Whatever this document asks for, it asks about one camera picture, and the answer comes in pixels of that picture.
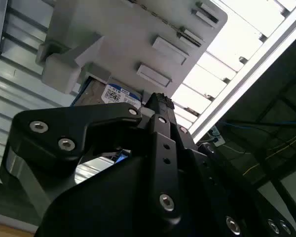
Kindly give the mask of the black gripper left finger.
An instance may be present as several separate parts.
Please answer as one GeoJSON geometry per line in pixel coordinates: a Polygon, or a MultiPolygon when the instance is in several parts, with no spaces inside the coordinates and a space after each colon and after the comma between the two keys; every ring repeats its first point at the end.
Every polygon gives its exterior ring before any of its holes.
{"type": "Polygon", "coordinates": [[[61,194],[128,158],[174,157],[156,95],[140,109],[122,102],[18,113],[0,176],[21,186],[43,218],[61,194]]]}

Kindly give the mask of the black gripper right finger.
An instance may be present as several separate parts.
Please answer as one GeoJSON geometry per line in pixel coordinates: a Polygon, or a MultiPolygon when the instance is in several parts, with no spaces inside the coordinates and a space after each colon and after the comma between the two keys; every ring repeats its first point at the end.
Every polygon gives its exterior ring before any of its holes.
{"type": "Polygon", "coordinates": [[[174,103],[156,95],[170,122],[178,165],[197,237],[292,237],[290,222],[207,142],[197,146],[174,116],[174,103]]]}

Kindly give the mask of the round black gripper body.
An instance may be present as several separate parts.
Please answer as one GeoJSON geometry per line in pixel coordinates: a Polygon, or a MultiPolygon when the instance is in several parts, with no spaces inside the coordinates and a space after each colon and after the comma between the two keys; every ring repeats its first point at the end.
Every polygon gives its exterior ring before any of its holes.
{"type": "Polygon", "coordinates": [[[178,153],[128,158],[56,198],[38,237],[196,237],[178,153]]]}

